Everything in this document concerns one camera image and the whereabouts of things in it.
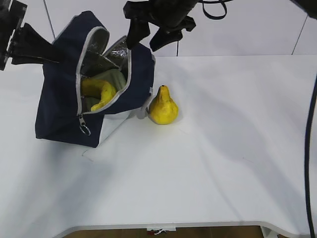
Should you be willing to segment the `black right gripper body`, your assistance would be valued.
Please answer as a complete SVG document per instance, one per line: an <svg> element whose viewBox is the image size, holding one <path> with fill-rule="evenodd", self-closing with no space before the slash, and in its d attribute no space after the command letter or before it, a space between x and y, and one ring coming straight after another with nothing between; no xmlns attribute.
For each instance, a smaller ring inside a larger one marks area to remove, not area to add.
<svg viewBox="0 0 317 238"><path fill-rule="evenodd" d="M197 3L197 0L127 1L123 12L125 18L142 27L151 23L167 32L182 29L190 32L196 24L189 12Z"/></svg>

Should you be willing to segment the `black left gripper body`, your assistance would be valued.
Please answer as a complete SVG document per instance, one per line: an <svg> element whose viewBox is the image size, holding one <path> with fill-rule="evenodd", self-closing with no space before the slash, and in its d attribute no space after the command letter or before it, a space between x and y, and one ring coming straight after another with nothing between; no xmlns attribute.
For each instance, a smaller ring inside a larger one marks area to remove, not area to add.
<svg viewBox="0 0 317 238"><path fill-rule="evenodd" d="M21 24L27 5L18 0L0 1L0 69L4 71L9 58L14 59L14 52L19 44Z"/></svg>

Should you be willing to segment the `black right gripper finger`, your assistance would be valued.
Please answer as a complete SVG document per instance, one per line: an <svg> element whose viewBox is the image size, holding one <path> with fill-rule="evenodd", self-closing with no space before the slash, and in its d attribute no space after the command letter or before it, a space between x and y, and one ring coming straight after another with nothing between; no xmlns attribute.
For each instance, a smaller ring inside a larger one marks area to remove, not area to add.
<svg viewBox="0 0 317 238"><path fill-rule="evenodd" d="M160 28L150 40L150 47L155 52L168 44L180 41L182 38L181 31L168 32Z"/></svg>
<svg viewBox="0 0 317 238"><path fill-rule="evenodd" d="M130 20L130 27L126 39L128 49L132 49L142 39L150 35L149 23L138 18Z"/></svg>

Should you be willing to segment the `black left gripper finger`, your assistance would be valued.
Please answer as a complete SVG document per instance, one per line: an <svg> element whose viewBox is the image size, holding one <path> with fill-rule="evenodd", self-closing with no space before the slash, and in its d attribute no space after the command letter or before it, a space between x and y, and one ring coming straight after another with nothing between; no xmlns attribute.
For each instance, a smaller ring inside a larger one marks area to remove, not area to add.
<svg viewBox="0 0 317 238"><path fill-rule="evenodd" d="M61 51L25 23L11 39L11 58L13 65L59 63Z"/></svg>

